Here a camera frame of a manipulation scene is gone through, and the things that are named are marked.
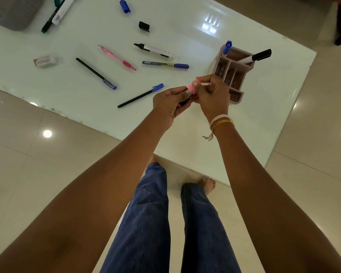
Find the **jeans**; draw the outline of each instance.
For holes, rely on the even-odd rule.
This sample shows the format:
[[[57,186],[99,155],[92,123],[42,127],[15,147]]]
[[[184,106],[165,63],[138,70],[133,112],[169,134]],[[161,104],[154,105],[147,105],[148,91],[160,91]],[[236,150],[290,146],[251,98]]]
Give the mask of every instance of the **jeans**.
[[[235,254],[204,189],[193,183],[181,190],[185,222],[182,273],[240,273]],[[167,174],[151,163],[139,182],[100,273],[169,272]]]

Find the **pen holder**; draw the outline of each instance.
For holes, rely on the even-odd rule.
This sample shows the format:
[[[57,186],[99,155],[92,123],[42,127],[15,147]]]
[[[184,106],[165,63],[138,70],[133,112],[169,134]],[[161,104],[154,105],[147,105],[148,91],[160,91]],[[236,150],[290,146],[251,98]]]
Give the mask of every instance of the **pen holder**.
[[[241,91],[242,83],[246,73],[254,68],[255,61],[248,64],[238,63],[238,60],[252,56],[244,50],[231,47],[227,56],[222,56],[223,45],[218,52],[216,58],[210,66],[210,73],[214,73],[221,78],[228,86],[230,92],[230,102],[232,104],[239,104],[241,102],[244,92]]]

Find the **bare foot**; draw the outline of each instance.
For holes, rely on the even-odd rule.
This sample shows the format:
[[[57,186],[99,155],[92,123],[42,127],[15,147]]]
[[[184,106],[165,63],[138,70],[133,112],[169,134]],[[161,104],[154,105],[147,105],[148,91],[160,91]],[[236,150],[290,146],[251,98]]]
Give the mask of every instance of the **bare foot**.
[[[148,162],[148,165],[150,165],[151,163],[154,163],[154,162],[158,163],[158,158],[157,158],[157,156],[152,155],[149,162]]]
[[[205,190],[206,195],[208,195],[210,192],[212,192],[213,189],[216,187],[216,181],[214,181],[208,177],[202,178],[202,180],[199,182],[199,184]]]

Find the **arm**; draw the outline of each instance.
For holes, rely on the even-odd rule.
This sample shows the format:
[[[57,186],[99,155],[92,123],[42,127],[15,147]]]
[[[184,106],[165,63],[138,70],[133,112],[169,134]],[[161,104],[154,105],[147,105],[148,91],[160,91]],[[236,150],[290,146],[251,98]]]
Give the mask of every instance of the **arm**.
[[[215,76],[196,85],[198,100],[211,122],[228,114],[228,86]],[[232,192],[260,261],[269,272],[341,272],[341,257],[313,221],[278,186],[231,123],[214,131]]]
[[[163,133],[191,102],[186,87],[154,108],[117,147],[57,195],[0,255],[0,272],[92,272]]]

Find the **table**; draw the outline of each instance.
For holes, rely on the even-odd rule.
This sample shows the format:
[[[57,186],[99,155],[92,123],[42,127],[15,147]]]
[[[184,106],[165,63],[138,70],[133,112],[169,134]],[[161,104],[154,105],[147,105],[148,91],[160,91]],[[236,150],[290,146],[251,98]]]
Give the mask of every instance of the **table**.
[[[121,109],[117,105],[159,83],[165,89],[189,85],[196,76],[207,74],[227,40],[250,53],[271,48],[272,56],[258,61],[247,74],[242,102],[229,109],[236,129],[265,166],[316,53],[213,0],[126,1],[130,14],[122,11],[119,0],[76,0],[60,25],[45,35],[41,28],[54,11],[53,0],[46,0],[24,32],[0,26],[0,90],[124,139],[151,111],[152,95]],[[150,33],[139,29],[139,21],[150,24]],[[171,52],[175,63],[190,68],[142,65],[143,60],[169,60],[134,43]],[[138,71],[108,58],[98,44]],[[57,57],[58,65],[36,68],[33,59],[48,54]],[[109,89],[76,57],[118,89]],[[202,138],[209,133],[200,107],[193,104],[175,120],[155,154],[228,184],[217,140]]]

